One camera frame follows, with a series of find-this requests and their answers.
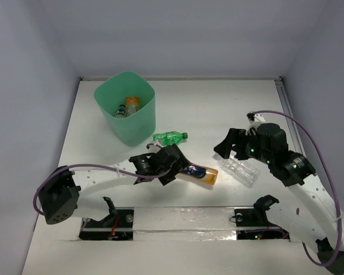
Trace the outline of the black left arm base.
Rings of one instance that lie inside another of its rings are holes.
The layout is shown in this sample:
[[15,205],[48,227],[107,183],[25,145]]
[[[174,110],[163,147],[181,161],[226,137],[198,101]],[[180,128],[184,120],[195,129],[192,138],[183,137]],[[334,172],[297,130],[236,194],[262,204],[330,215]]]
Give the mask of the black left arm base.
[[116,208],[109,197],[103,197],[108,215],[96,221],[83,218],[79,238],[83,241],[132,241],[134,208]]

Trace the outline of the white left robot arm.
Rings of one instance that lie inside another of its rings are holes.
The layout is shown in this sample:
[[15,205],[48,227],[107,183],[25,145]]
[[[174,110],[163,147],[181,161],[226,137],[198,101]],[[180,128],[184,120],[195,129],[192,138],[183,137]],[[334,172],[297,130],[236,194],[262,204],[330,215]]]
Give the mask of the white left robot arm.
[[90,196],[103,190],[158,180],[162,185],[174,181],[191,162],[176,145],[147,145],[148,152],[120,163],[71,164],[57,167],[37,188],[33,208],[49,225],[74,217],[93,217],[102,225],[115,221],[111,200],[102,195],[97,202]]

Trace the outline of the clear water bottle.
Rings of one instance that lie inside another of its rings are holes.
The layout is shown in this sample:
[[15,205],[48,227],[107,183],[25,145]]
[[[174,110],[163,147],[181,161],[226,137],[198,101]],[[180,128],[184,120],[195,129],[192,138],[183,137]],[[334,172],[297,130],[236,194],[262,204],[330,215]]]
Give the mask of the clear water bottle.
[[237,160],[233,155],[224,159],[219,154],[215,153],[213,157],[227,173],[246,187],[251,188],[260,176],[261,172],[258,168],[245,160]]

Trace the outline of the small orange pulp bottle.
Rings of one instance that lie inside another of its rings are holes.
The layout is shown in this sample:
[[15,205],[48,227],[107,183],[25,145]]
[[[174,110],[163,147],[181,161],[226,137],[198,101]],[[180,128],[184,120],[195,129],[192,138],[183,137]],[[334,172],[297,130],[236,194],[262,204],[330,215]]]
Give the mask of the small orange pulp bottle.
[[140,98],[135,96],[130,96],[125,99],[125,106],[127,111],[127,116],[131,116],[139,111],[140,108]]

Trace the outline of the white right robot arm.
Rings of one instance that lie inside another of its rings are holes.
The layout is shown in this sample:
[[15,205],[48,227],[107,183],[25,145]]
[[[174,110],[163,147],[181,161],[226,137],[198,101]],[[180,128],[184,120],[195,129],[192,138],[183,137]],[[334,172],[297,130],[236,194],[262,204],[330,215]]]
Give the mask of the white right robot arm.
[[312,225],[286,211],[277,198],[265,195],[253,204],[253,220],[274,223],[316,253],[318,265],[331,274],[344,274],[344,213],[335,196],[324,189],[308,159],[288,148],[287,136],[274,123],[253,123],[248,130],[231,128],[225,139],[214,147],[215,153],[228,159],[255,159],[288,188],[316,220]]

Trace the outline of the clear bottle with black label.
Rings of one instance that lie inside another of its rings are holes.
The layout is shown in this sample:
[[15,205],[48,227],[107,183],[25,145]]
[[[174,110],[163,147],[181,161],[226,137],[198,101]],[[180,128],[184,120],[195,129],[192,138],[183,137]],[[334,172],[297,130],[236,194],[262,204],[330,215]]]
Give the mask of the clear bottle with black label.
[[120,104],[114,114],[114,118],[117,119],[124,119],[128,116],[127,108],[124,104]]

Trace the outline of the orange bottle with blue label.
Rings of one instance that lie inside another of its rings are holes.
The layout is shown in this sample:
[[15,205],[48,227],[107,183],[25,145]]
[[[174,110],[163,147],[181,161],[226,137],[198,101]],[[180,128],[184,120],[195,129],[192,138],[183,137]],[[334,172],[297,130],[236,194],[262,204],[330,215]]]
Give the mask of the orange bottle with blue label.
[[197,164],[191,164],[178,174],[178,179],[197,184],[208,190],[211,190],[214,187],[217,177],[218,170],[210,167],[199,166]]

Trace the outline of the green plastic soda bottle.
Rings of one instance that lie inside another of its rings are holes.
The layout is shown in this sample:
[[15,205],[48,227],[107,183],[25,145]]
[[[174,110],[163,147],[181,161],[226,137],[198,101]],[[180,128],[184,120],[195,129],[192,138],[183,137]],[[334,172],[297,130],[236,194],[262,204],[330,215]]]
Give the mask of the green plastic soda bottle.
[[170,131],[165,133],[156,133],[153,135],[153,140],[159,141],[159,143],[163,146],[178,144],[187,139],[187,132],[180,133],[177,131]]

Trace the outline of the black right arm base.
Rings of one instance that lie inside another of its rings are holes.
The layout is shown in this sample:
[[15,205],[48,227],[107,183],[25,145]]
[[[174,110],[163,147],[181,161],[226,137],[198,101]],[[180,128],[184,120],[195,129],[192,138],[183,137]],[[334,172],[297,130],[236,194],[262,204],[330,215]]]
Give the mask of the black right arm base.
[[279,203],[277,198],[266,195],[259,198],[252,207],[235,209],[229,221],[237,227],[237,240],[286,239],[289,241],[289,232],[267,219],[266,212],[277,203]]

